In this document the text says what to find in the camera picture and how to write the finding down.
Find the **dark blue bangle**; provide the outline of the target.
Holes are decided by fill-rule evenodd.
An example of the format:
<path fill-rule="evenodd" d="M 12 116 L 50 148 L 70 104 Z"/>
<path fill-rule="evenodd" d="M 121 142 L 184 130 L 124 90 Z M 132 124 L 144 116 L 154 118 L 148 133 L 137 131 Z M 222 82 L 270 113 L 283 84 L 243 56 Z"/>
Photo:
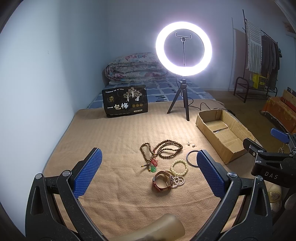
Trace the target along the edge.
<path fill-rule="evenodd" d="M 199 153 L 198 150 L 192 150 L 186 154 L 186 162 L 189 166 L 194 167 L 194 168 L 199 168 L 198 163 L 197 163 L 198 153 Z"/>

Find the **plush toy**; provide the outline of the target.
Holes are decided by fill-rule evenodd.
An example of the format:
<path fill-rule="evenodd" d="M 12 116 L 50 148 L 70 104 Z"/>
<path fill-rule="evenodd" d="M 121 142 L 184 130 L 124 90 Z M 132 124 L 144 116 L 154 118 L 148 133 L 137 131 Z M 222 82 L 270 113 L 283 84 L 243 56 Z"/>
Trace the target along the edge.
<path fill-rule="evenodd" d="M 272 184 L 268 189 L 268 197 L 272 213 L 278 213 L 282 207 L 282 190 L 281 187 Z M 292 210 L 295 206 L 295 193 L 288 197 L 284 204 L 285 210 Z"/>

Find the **orange covered furniture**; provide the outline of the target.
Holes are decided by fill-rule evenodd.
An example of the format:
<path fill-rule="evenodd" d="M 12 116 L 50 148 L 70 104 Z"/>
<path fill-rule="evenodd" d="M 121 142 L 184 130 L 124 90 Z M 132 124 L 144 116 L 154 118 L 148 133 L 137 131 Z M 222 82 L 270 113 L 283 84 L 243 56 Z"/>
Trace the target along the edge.
<path fill-rule="evenodd" d="M 295 91 L 291 88 L 283 90 L 280 97 L 269 97 L 266 101 L 262 114 L 269 114 L 291 134 L 295 133 Z"/>

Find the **cardboard box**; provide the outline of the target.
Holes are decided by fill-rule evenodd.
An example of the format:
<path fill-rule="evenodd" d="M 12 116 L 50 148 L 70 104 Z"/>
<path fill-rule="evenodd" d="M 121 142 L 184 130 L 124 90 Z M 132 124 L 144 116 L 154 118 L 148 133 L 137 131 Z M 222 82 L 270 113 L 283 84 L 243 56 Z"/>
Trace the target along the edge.
<path fill-rule="evenodd" d="M 200 111 L 196 126 L 225 164 L 246 153 L 243 147 L 244 139 L 249 138 L 257 142 L 255 136 L 239 120 L 223 109 Z"/>

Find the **black clothes rack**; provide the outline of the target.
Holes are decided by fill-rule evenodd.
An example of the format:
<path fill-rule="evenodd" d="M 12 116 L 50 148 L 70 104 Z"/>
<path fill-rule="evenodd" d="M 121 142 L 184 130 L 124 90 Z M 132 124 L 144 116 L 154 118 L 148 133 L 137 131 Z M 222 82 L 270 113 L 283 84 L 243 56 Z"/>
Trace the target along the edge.
<path fill-rule="evenodd" d="M 278 42 L 260 27 L 246 18 L 242 12 L 245 32 L 245 57 L 242 76 L 234 83 L 233 95 L 244 103 L 248 100 L 266 100 L 278 95 L 276 83 L 280 69 L 281 50 Z M 259 74 L 267 78 L 265 90 L 253 88 L 252 75 Z"/>

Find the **black tripod stand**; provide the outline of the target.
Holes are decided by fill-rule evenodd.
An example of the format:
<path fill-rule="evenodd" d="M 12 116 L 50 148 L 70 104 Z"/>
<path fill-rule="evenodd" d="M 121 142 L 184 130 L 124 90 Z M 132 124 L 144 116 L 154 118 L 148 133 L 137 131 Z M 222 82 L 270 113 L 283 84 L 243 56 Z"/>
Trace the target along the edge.
<path fill-rule="evenodd" d="M 185 113 L 186 113 L 186 120 L 189 121 L 190 120 L 190 114 L 189 114 L 189 103 L 188 103 L 188 92 L 187 92 L 187 80 L 185 78 L 183 78 L 182 80 L 179 81 L 179 88 L 176 92 L 176 95 L 167 111 L 167 114 L 171 113 L 171 110 L 173 109 L 177 99 L 179 98 L 179 96 L 182 97 L 183 99 L 183 106 L 185 108 Z"/>

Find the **blue checked bedsheet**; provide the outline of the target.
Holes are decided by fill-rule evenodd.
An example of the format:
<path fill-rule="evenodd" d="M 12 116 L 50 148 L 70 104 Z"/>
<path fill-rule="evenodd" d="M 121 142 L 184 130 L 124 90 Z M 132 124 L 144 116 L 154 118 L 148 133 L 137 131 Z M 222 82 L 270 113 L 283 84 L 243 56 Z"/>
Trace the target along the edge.
<path fill-rule="evenodd" d="M 180 80 L 181 79 L 176 78 L 175 75 L 171 75 L 164 79 L 152 80 L 146 83 L 123 83 L 117 85 L 108 84 L 103 90 L 145 84 L 148 102 L 166 102 L 173 100 L 179 88 Z M 187 92 L 189 99 L 214 99 L 214 97 L 209 92 L 201 89 L 201 87 L 199 87 L 196 82 L 194 82 L 190 78 L 187 78 Z"/>

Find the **black snack bag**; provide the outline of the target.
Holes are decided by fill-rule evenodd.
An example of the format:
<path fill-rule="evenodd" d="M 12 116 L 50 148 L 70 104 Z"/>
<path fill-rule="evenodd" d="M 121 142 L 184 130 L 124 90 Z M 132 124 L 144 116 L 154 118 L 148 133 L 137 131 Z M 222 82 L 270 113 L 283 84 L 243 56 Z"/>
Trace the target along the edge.
<path fill-rule="evenodd" d="M 148 112 L 146 85 L 102 90 L 103 107 L 108 118 Z"/>

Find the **folded floral quilt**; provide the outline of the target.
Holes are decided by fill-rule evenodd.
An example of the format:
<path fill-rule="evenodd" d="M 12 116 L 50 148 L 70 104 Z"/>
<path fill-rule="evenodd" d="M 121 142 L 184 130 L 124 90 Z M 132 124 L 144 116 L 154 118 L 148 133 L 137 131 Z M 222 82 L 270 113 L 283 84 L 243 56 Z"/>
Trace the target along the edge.
<path fill-rule="evenodd" d="M 105 75 L 113 85 L 159 80 L 168 74 L 156 54 L 151 52 L 117 57 L 105 68 Z"/>

